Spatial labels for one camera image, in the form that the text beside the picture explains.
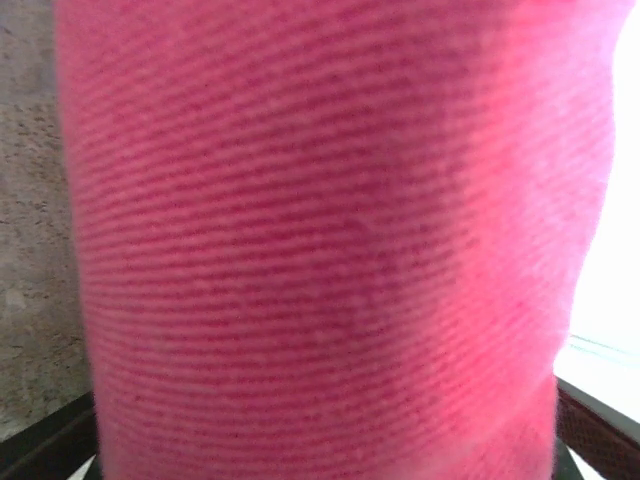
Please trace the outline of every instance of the black metal frame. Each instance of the black metal frame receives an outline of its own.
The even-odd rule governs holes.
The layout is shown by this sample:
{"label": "black metal frame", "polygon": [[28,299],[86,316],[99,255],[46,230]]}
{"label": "black metal frame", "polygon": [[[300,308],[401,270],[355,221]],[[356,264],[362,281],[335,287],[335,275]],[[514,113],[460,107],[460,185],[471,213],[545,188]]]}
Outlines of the black metal frame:
{"label": "black metal frame", "polygon": [[[640,424],[558,379],[554,480],[583,480],[567,445],[607,480],[640,479]],[[91,393],[0,443],[0,480],[67,480],[98,452]],[[101,480],[97,457],[84,480]]]}

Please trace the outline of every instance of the gray concrete wall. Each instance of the gray concrete wall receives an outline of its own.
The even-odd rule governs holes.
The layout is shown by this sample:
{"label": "gray concrete wall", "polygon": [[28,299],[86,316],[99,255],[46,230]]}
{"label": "gray concrete wall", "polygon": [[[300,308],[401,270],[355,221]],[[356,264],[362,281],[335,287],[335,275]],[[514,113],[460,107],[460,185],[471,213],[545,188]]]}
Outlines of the gray concrete wall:
{"label": "gray concrete wall", "polygon": [[0,0],[0,441],[89,389],[51,0]]}

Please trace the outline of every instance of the concrete surface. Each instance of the concrete surface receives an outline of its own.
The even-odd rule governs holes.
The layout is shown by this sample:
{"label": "concrete surface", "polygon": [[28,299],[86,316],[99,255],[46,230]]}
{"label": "concrete surface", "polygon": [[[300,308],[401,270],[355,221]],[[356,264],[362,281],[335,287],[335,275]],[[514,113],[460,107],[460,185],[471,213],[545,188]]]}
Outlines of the concrete surface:
{"label": "concrete surface", "polygon": [[0,0],[0,441],[89,389],[51,4]]}

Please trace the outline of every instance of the pink sleeve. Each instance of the pink sleeve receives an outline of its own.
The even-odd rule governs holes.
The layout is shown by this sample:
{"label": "pink sleeve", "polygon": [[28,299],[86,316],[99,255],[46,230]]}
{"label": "pink sleeve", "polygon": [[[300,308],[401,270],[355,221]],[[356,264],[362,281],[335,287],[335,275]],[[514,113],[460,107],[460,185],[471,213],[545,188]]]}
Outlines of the pink sleeve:
{"label": "pink sleeve", "polygon": [[108,480],[547,480],[631,0],[57,2]]}

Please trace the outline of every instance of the pink fabric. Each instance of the pink fabric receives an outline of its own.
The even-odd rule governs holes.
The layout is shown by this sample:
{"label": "pink fabric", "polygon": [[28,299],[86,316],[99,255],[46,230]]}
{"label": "pink fabric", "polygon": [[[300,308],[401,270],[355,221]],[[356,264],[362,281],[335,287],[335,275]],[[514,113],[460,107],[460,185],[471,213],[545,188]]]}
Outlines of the pink fabric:
{"label": "pink fabric", "polygon": [[108,480],[542,480],[628,0],[57,2]]}

